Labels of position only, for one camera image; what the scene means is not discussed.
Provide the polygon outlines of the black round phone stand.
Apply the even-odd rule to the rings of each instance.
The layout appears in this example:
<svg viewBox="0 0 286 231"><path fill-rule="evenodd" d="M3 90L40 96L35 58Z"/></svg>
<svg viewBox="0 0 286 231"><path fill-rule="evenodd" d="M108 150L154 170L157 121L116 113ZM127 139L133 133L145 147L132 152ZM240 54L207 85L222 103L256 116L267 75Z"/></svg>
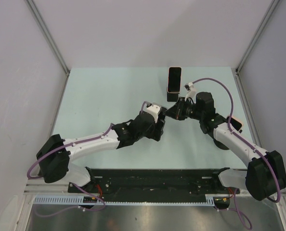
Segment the black round phone stand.
<svg viewBox="0 0 286 231"><path fill-rule="evenodd" d="M229 150L229 148L227 146L225 146L223 143L221 143L220 141L216 140L215 138L213 138L213 142L214 144L221 150Z"/></svg>

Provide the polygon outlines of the pink case phone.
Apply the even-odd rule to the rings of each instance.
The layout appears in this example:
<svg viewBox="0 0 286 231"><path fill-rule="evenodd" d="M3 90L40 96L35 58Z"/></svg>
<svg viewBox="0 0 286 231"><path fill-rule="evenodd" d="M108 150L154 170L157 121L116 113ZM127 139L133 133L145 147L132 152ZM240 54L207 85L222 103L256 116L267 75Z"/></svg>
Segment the pink case phone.
<svg viewBox="0 0 286 231"><path fill-rule="evenodd" d="M168 92L169 93L179 93L181 87L181 67L170 67L168 74Z"/></svg>

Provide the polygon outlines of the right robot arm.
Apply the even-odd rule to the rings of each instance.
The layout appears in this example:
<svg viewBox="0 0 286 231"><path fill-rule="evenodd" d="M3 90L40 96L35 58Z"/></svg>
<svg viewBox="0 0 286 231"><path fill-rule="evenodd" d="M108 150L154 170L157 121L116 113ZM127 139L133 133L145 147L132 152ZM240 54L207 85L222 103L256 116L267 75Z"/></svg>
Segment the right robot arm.
<svg viewBox="0 0 286 231"><path fill-rule="evenodd" d="M222 168L211 181L216 193L228 187L247 190L261 201L286 188L286 171L281 154L250 143L233 129L228 118L216 112L212 94L200 92L195 102L180 97L165 115L175 120L198 120L204 134L209 135L220 149L232 151L246 166L246 170Z"/></svg>

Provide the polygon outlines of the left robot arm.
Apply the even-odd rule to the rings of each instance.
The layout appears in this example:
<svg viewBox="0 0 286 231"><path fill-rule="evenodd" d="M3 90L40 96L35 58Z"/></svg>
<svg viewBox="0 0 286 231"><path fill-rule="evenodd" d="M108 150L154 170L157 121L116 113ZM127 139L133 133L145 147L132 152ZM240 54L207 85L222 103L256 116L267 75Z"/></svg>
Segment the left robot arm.
<svg viewBox="0 0 286 231"><path fill-rule="evenodd" d="M52 135L36 155L40 176L44 182L60 180L79 186L84 192L95 188L95 180L87 167L79 167L73 161L105 150L132 146L142 138L160 141L165 125L165 115L153 116L142 112L134 120L111 124L102 134L80 139L64 140L59 134Z"/></svg>

